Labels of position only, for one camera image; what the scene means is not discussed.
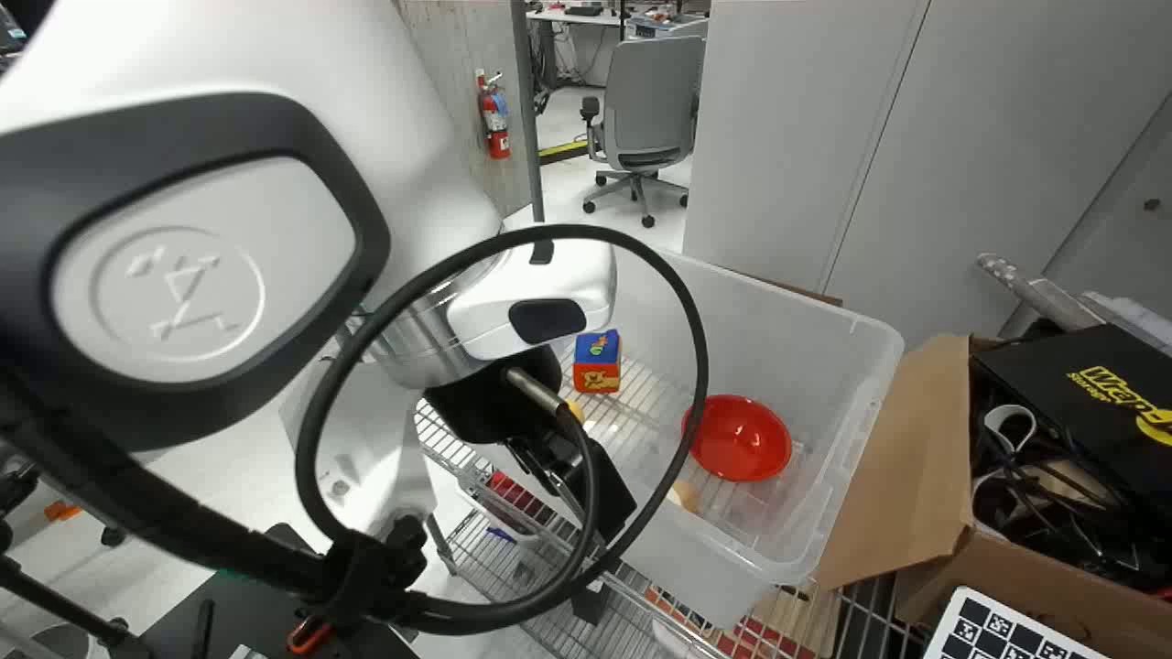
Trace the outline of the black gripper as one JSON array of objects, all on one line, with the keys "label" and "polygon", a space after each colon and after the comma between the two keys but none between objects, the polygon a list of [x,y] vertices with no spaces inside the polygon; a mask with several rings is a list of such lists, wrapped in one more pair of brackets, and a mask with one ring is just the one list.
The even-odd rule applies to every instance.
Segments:
[{"label": "black gripper", "polygon": [[578,521],[595,521],[601,541],[611,541],[633,515],[637,501],[616,462],[562,396],[562,361],[551,347],[435,383],[425,401],[458,438],[505,445]]}]

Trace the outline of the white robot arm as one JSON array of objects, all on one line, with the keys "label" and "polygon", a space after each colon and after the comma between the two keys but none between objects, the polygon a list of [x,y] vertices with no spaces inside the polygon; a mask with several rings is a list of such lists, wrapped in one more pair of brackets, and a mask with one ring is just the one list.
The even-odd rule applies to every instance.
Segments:
[{"label": "white robot arm", "polygon": [[[605,225],[505,225],[396,0],[53,0],[5,76],[5,434],[130,533],[323,618],[523,623],[627,524],[554,341]],[[423,594],[423,408],[588,513],[505,602]]]}]

